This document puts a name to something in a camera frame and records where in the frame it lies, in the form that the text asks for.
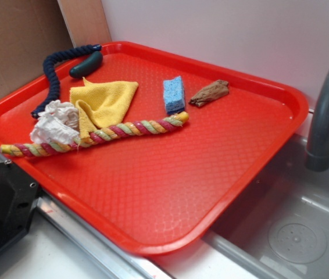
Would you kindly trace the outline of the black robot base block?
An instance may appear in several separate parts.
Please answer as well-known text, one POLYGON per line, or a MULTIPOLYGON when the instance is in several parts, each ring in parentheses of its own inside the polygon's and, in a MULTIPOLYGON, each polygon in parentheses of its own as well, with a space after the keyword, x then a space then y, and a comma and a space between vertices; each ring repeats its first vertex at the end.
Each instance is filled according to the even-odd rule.
POLYGON ((15 163, 0 163, 0 253, 29 232, 38 187, 15 163))

